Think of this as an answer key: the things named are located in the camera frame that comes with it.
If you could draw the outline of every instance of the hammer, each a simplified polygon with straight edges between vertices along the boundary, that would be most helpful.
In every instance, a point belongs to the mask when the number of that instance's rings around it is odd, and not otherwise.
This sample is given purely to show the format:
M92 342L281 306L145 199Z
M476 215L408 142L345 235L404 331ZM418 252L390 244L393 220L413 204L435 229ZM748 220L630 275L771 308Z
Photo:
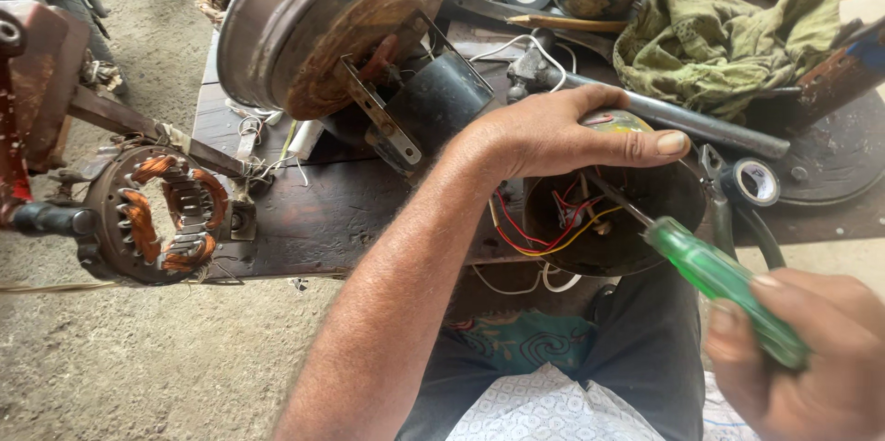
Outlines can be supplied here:
M532 36L546 51L552 49L553 44L556 43L556 36L548 28L536 28L532 30ZM508 104L527 97L530 88L550 90L562 80L563 74L559 68L547 62L534 43L529 45L530 48L525 54L512 62L507 70L507 77L513 83L513 86L507 91ZM590 83L602 84L602 82L580 74L566 73L566 82L562 88L575 88ZM624 91L630 98L630 106L626 109L655 126L681 130L693 138L715 146L728 147L744 154L771 160L783 158L790 149L789 141L652 97L641 96L636 92Z

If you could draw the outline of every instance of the jeans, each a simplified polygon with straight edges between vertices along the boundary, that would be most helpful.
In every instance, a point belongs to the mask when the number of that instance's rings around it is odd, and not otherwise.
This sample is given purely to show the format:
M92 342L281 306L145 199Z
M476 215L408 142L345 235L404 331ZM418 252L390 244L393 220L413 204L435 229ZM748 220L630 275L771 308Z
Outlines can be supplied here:
M697 290L669 263L621 279L596 342L580 369L628 402L668 441L702 438L703 368ZM412 412L396 436L443 441L464 413L504 376L442 329L427 362Z

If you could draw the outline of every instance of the screwdriver handle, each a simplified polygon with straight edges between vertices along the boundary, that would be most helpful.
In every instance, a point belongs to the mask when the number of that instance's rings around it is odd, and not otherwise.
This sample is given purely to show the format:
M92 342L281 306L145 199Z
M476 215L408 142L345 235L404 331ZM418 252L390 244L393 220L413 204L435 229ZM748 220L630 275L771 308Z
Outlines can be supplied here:
M736 302L747 312L759 345L786 367L799 369L809 353L786 322L766 310L749 291L753 273L722 251L704 243L678 221L662 216L648 226L645 242L661 253L704 296Z

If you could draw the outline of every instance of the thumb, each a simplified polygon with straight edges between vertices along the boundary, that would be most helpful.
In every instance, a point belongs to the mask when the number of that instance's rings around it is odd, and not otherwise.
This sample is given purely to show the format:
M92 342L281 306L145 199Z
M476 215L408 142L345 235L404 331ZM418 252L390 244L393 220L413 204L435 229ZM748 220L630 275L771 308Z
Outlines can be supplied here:
M585 129L585 153L595 164L646 168L672 163L689 153L689 137L677 130L609 133Z
M768 411L768 374L749 317L734 301L714 301L703 350L722 395L747 424L758 425Z

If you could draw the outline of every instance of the wooden stick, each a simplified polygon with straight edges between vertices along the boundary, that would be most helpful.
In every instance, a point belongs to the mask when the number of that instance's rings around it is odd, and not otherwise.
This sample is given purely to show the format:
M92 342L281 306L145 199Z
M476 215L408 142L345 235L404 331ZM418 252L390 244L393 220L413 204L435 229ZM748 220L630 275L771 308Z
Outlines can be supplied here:
M563 28L595 33L620 33L626 28L626 21L591 21L589 19L555 18L539 14L527 14L507 18L512 25L527 28Z

